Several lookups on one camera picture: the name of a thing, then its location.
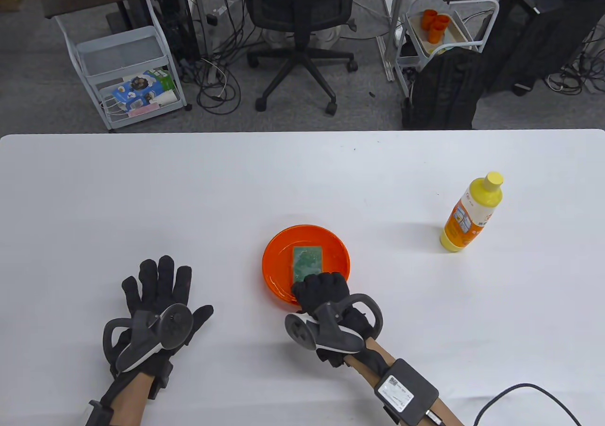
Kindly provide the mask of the person's left hand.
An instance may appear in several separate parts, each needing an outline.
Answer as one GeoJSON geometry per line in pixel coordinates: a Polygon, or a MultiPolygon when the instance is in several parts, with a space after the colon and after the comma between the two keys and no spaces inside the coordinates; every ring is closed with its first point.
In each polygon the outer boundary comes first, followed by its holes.
{"type": "MultiPolygon", "coordinates": [[[[188,305],[190,299],[190,285],[192,269],[190,266],[175,268],[174,261],[168,255],[162,256],[158,262],[147,259],[139,266],[138,280],[133,276],[122,282],[122,290],[127,301],[127,308],[131,316],[138,311],[151,312],[153,315],[161,314],[173,304],[188,305]]],[[[192,313],[192,329],[188,337],[174,349],[162,349],[142,360],[133,370],[152,377],[160,377],[166,363],[181,350],[190,344],[195,333],[213,315],[212,305],[199,307],[192,313]]]]}

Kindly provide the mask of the person's right hand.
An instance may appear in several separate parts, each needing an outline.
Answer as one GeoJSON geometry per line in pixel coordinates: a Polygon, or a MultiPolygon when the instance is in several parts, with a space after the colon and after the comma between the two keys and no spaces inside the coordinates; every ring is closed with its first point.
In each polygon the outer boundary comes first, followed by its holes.
{"type": "Polygon", "coordinates": [[[292,292],[301,310],[287,314],[285,329],[301,347],[315,352],[333,367],[352,359],[383,375],[388,365],[380,353],[367,346],[384,325],[377,303],[366,294],[351,294],[341,273],[308,275],[294,283],[292,292]]]}

